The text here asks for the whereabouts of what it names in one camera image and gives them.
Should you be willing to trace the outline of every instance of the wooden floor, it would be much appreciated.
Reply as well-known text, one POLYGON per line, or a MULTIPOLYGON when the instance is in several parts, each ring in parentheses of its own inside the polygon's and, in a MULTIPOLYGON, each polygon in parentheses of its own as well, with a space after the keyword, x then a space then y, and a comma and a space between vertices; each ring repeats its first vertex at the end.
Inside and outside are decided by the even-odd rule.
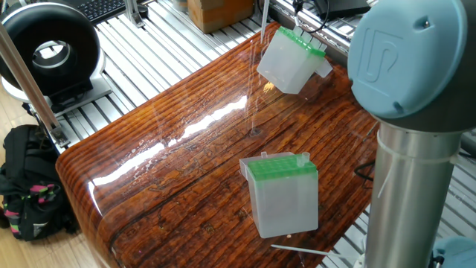
MULTIPOLYGON (((12 127, 36 124, 22 108, 22 103, 9 96, 0 86, 0 141, 12 127)), ((0 146, 0 165, 5 161, 5 151, 0 146)), ((24 242, 15 239, 9 229, 0 229, 1 268, 93 268, 97 267, 86 239, 81 232, 69 235, 61 232, 44 240, 24 242)))

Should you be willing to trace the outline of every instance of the robot arm logo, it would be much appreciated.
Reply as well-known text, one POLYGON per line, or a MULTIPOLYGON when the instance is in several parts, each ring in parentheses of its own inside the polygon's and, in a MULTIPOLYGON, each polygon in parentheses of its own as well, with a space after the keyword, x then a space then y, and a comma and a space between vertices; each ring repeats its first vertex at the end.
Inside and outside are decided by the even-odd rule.
POLYGON ((399 48, 403 43, 401 37, 368 28, 365 32, 358 78, 369 87, 388 95, 386 91, 393 90, 389 85, 398 75, 399 48))

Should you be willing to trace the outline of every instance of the wooden table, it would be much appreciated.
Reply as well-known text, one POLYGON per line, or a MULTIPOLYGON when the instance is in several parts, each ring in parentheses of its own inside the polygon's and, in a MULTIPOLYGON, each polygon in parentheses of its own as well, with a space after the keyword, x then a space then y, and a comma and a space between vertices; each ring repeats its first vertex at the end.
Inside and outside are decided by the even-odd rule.
POLYGON ((256 72, 278 28, 237 46, 74 147, 57 162, 83 232, 112 267, 315 267, 370 202, 353 168, 376 150, 376 121, 340 66, 284 95, 256 72), (319 229, 262 239, 239 159, 311 153, 319 229))

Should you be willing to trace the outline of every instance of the cable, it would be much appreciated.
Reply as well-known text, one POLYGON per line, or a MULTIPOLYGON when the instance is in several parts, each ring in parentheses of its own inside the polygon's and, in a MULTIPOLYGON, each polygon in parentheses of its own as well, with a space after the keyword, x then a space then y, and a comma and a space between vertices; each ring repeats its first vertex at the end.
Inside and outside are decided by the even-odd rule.
POLYGON ((375 165, 375 160, 371 161, 371 162, 368 162, 368 163, 365 163, 363 165, 359 165, 358 167, 356 167, 356 169, 354 170, 354 173, 361 177, 362 179, 365 179, 367 181, 370 181, 370 182, 373 182, 373 178, 372 177, 369 177, 368 175, 365 175, 363 173, 360 172, 360 170, 363 170, 367 167, 373 167, 375 165))
MULTIPOLYGON (((301 12, 303 10, 303 5, 305 2, 309 2, 310 0, 293 0, 292 1, 292 6, 293 8, 295 9, 295 16, 298 15, 299 12, 301 12)), ((316 30, 313 30, 313 31, 306 31, 303 29, 303 31, 307 32, 308 34, 313 34, 313 33, 316 33, 316 32, 319 32, 320 30, 324 29, 324 27, 326 27, 326 23, 329 21, 329 13, 330 13, 330 0, 324 0, 327 4, 327 13, 326 13, 326 18, 324 19, 324 21, 322 22, 322 25, 316 29, 316 30)), ((322 13, 321 11, 321 7, 319 7, 318 5, 318 0, 313 0, 314 2, 314 6, 315 6, 315 9, 322 13)))

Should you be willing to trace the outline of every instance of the pipette tip box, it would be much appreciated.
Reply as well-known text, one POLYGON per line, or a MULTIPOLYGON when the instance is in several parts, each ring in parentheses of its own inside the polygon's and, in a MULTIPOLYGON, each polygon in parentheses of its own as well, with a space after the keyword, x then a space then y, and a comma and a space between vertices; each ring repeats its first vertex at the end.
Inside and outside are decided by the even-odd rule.
POLYGON ((282 93, 298 94, 325 60, 326 53, 320 47, 321 43, 308 33, 300 35, 280 27, 257 71, 282 93))
POLYGON ((240 159, 260 237, 318 228, 318 171, 309 154, 278 153, 240 159))

